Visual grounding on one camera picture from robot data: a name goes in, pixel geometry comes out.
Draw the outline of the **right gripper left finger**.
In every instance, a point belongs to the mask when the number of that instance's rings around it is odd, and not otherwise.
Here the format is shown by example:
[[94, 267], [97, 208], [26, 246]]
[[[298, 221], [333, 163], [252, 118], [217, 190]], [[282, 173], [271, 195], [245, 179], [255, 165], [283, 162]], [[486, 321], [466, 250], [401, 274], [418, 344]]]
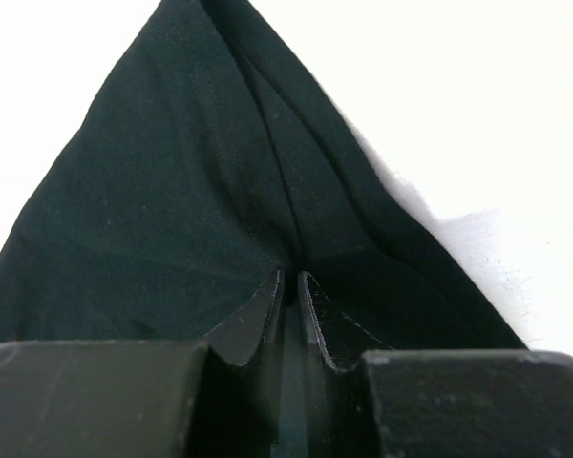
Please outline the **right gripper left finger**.
[[276, 270], [243, 306], [204, 335], [236, 375], [270, 444], [279, 435], [285, 308], [286, 273]]

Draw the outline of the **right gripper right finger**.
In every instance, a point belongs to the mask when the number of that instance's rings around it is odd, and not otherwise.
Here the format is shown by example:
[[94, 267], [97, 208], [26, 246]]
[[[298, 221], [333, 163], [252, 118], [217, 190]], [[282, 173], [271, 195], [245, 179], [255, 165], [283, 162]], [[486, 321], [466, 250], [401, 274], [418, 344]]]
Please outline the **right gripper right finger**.
[[309, 272], [297, 281], [310, 457], [378, 457], [372, 389], [362, 355], [388, 350], [331, 300]]

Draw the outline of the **black t shirt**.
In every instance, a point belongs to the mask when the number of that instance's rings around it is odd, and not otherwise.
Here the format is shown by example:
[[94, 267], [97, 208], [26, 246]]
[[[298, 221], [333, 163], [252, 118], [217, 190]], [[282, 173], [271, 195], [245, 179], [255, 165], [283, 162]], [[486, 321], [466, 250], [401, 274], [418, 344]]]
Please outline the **black t shirt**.
[[188, 340], [308, 272], [392, 348], [522, 348], [245, 1], [163, 1], [0, 253], [0, 343]]

